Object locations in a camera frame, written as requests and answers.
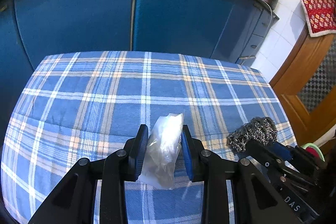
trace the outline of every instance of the cabinet handle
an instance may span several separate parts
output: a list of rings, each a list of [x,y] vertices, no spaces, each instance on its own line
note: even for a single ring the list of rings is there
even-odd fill
[[[244,59],[251,59],[251,58],[254,58],[255,55],[250,55],[250,56],[242,56],[242,57],[239,57],[238,59],[240,60],[244,60]]]
[[[3,6],[3,7],[0,8],[0,12],[3,12],[6,9],[7,9],[7,4],[5,6]]]

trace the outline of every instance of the bolt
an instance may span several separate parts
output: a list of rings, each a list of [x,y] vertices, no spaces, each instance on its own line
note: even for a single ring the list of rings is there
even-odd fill
[[[201,155],[204,156],[204,157],[208,157],[211,155],[211,151],[208,150],[208,149],[204,149],[201,151]]]
[[[250,164],[250,161],[249,161],[247,158],[242,158],[242,159],[240,160],[240,163],[241,163],[242,165],[248,166],[248,165]]]
[[[88,162],[89,162],[89,160],[87,158],[81,158],[78,161],[78,164],[83,166],[83,165],[86,165]]]
[[[119,149],[116,154],[117,156],[122,157],[126,155],[126,151],[124,149]]]

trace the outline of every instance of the table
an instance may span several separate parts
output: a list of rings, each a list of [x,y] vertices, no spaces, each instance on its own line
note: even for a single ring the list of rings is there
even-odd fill
[[[271,117],[278,141],[295,144],[283,108],[257,70],[154,52],[47,56],[24,88],[6,132],[1,161],[6,208],[27,223],[79,158],[105,158],[134,137],[140,124],[151,130],[159,116],[182,112],[192,136],[229,160],[241,155],[231,151],[226,136],[255,116]],[[174,190],[138,181],[126,182],[125,189],[129,223],[200,222],[202,183],[189,181],[181,156]]]

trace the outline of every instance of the clear plastic bag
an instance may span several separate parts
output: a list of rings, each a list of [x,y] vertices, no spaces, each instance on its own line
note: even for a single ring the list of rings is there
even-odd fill
[[[181,149],[184,114],[161,116],[148,138],[139,180],[158,189],[174,188],[174,170]]]

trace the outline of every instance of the blue cabinet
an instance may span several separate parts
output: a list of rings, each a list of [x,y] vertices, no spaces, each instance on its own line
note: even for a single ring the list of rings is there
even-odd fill
[[[34,68],[46,55],[130,50],[132,0],[15,0]]]
[[[261,10],[254,0],[236,0],[211,58],[235,63],[248,43]]]
[[[0,142],[20,94],[33,73],[12,15],[12,0],[0,4]]]
[[[136,0],[133,50],[210,58],[235,0]]]

